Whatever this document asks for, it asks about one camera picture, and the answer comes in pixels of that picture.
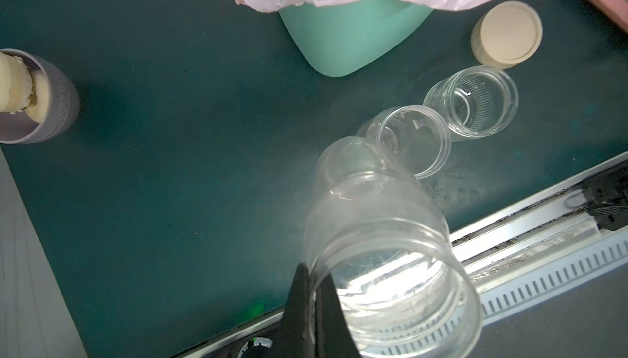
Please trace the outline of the beige lid glass peanut jar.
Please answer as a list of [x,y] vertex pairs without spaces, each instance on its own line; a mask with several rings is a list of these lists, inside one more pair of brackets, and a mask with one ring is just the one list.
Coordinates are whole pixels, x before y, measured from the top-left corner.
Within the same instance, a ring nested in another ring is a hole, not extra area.
[[501,132],[513,121],[519,94],[505,71],[480,65],[434,85],[423,105],[444,118],[454,142],[479,140]]

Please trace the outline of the mint green trash bin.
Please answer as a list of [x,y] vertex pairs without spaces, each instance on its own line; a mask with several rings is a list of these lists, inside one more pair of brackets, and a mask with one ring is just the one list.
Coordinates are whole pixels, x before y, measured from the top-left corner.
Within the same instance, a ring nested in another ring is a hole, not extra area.
[[433,10],[399,0],[362,0],[340,6],[289,6],[281,20],[318,73],[341,78],[387,54]]

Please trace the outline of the red lid peanut jar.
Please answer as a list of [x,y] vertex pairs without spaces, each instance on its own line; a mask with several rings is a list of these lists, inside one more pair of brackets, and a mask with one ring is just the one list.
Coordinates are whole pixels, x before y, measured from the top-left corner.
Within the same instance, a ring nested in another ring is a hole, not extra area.
[[451,133],[445,119],[420,104],[386,109],[364,123],[358,135],[389,149],[418,180],[439,172],[451,153]]
[[331,278],[364,357],[465,357],[482,330],[479,295],[443,212],[395,156],[349,136],[316,166],[304,260]]

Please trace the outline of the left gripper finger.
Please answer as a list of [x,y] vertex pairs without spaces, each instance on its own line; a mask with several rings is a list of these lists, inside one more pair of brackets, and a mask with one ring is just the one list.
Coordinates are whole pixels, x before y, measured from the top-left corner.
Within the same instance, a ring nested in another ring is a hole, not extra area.
[[297,266],[274,340],[274,356],[361,357],[332,276],[315,282],[304,263]]

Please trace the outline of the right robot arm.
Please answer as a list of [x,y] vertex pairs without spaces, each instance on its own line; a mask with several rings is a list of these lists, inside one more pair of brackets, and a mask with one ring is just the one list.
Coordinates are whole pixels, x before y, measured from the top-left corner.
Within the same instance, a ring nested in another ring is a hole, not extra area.
[[627,227],[627,162],[623,162],[584,181],[585,211],[601,230]]

